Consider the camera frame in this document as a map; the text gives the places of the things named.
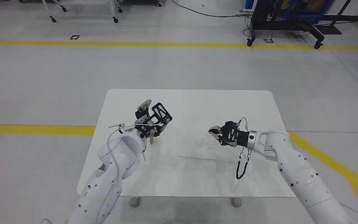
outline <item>black cable on floor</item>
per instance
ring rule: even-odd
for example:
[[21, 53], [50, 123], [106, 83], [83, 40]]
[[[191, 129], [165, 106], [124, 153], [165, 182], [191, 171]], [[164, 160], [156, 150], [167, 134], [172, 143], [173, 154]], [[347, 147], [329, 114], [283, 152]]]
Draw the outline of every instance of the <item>black cable on floor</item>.
[[242, 16], [247, 16], [248, 14], [236, 14], [236, 15], [232, 15], [232, 16], [215, 16], [215, 15], [209, 15], [209, 14], [205, 14], [205, 13], [202, 13], [202, 12], [198, 12], [198, 11], [195, 11], [195, 10], [192, 10], [191, 8], [187, 8], [185, 6], [182, 6], [181, 4], [178, 4], [176, 3], [174, 0], [172, 0], [172, 2], [182, 8], [185, 8], [187, 10], [190, 10], [192, 12], [195, 12], [195, 13], [198, 13], [198, 14], [201, 14], [201, 15], [204, 15], [204, 16], [210, 16], [210, 17], [218, 17], [218, 18], [229, 18], [229, 17], [242, 17]]

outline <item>white cable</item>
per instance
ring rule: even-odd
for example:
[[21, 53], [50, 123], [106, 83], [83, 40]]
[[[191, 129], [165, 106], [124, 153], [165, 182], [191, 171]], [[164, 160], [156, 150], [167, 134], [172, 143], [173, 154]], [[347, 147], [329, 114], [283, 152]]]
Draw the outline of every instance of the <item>white cable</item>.
[[[135, 128], [136, 125], [160, 126], [160, 125], [158, 125], [158, 124], [135, 124], [135, 125], [131, 125], [131, 126], [128, 126], [128, 127], [122, 127], [122, 126], [117, 125], [117, 124], [116, 124], [116, 125], [109, 126], [109, 128], [118, 127], [118, 129], [115, 130], [114, 132], [112, 132], [112, 133], [108, 136], [108, 139], [107, 139], [107, 149], [108, 149], [108, 153], [111, 155], [111, 157], [112, 157], [112, 159], [113, 159], [113, 161], [114, 161], [114, 163], [115, 163], [115, 165], [116, 165], [116, 168], [117, 168], [117, 178], [115, 179], [115, 182], [112, 182], [111, 190], [108, 192], [108, 195], [106, 196], [105, 200], [103, 201], [102, 206], [104, 205], [104, 203], [105, 203], [105, 201], [107, 200], [108, 196], [109, 196], [110, 193], [112, 192], [114, 185], [117, 184], [118, 179], [119, 179], [119, 165], [118, 165], [118, 162], [117, 162], [116, 158], [115, 158], [114, 155], [112, 154], [112, 150], [115, 149], [115, 148], [119, 145], [120, 141], [119, 141], [119, 143], [118, 143], [115, 147], [113, 147], [113, 149], [110, 149], [110, 138], [111, 138], [111, 136], [112, 136], [114, 133], [116, 133], [117, 131], [119, 131], [119, 130], [124, 130], [124, 129], [127, 130], [127, 129], [131, 129], [131, 128]], [[98, 214], [97, 214], [97, 218], [96, 218], [96, 223], [97, 223], [97, 221], [98, 221], [99, 215], [100, 215], [100, 214], [98, 213]]]
[[117, 163], [116, 158], [114, 158], [114, 155], [112, 154], [112, 150], [115, 149], [115, 148], [118, 146], [119, 143], [118, 143], [113, 149], [110, 149], [110, 138], [111, 138], [111, 136], [112, 136], [114, 133], [116, 133], [117, 131], [119, 131], [119, 130], [132, 129], [132, 128], [135, 128], [136, 125], [143, 125], [143, 126], [160, 126], [160, 125], [158, 125], [158, 124], [134, 124], [134, 125], [125, 126], [125, 127], [122, 127], [122, 126], [120, 126], [120, 125], [115, 124], [115, 125], [109, 126], [109, 128], [118, 127], [118, 129], [115, 130], [114, 132], [112, 132], [112, 133], [108, 136], [108, 139], [107, 139], [107, 149], [108, 149], [108, 153], [111, 155], [111, 157], [112, 157], [112, 159], [113, 159], [113, 161], [114, 161], [114, 163], [115, 163], [115, 165], [116, 165], [116, 168], [117, 168], [116, 183], [118, 182], [118, 179], [119, 179], [119, 165], [118, 165], [118, 163]]

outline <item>black cable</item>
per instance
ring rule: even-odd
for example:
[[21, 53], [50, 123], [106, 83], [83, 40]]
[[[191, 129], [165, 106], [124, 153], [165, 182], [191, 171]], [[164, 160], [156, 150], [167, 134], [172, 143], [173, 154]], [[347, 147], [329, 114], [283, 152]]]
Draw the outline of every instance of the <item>black cable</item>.
[[239, 180], [239, 179], [241, 179], [241, 178], [245, 175], [248, 161], [249, 161], [249, 158], [247, 159], [247, 161], [246, 161], [246, 163], [245, 163], [244, 172], [242, 172], [242, 174], [239, 176], [239, 168], [240, 168], [241, 156], [239, 157], [239, 162], [237, 163], [237, 168], [236, 168], [236, 179]]
[[187, 8], [185, 6], [182, 6], [181, 4], [178, 4], [176, 3], [174, 0], [172, 0], [172, 2], [182, 8], [185, 8], [187, 10], [190, 10], [192, 12], [196, 12], [198, 14], [201, 14], [201, 15], [204, 15], [204, 16], [210, 16], [210, 17], [218, 17], [218, 18], [229, 18], [229, 17], [241, 17], [241, 16], [247, 16], [248, 14], [236, 14], [236, 15], [232, 15], [232, 16], [214, 16], [214, 15], [209, 15], [209, 14], [205, 14], [205, 13], [202, 13], [202, 12], [198, 12], [198, 11], [195, 11], [195, 10], [192, 10], [191, 8]]
[[[349, 21], [349, 22], [337, 22], [335, 24], [351, 24], [353, 22], [356, 22], [356, 21]], [[327, 25], [330, 25], [330, 24], [315, 24], [313, 26], [327, 26]]]

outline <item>table leg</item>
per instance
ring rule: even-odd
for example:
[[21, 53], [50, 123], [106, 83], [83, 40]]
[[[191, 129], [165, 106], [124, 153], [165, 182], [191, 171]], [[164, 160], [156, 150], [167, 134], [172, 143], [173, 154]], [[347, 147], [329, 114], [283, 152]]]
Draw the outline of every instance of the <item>table leg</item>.
[[234, 206], [235, 208], [241, 207], [242, 205], [241, 198], [239, 197], [231, 198], [231, 205]]
[[140, 204], [140, 197], [130, 197], [129, 199], [129, 206], [131, 208], [136, 208]]

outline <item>white robot segment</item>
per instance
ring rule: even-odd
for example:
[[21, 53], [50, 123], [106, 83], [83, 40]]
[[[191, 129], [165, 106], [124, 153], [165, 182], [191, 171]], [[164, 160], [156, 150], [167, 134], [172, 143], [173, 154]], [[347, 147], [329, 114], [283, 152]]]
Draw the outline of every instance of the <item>white robot segment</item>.
[[111, 213], [121, 194], [122, 180], [140, 164], [139, 154], [145, 150], [147, 138], [159, 136], [172, 120], [161, 103], [154, 105], [154, 114], [149, 115], [150, 103], [147, 100], [138, 107], [133, 126], [115, 125], [118, 129], [112, 134], [119, 131], [121, 135], [111, 140], [109, 136], [100, 148], [97, 155], [103, 164], [92, 173], [82, 190], [68, 224], [101, 224]]
[[[316, 224], [357, 224], [343, 210], [307, 159], [292, 148], [286, 132], [244, 132], [239, 129], [239, 123], [226, 122], [222, 127], [212, 127], [209, 133], [223, 146], [244, 146], [249, 152], [277, 161], [278, 171]], [[264, 135], [265, 147], [260, 151], [260, 138]]]

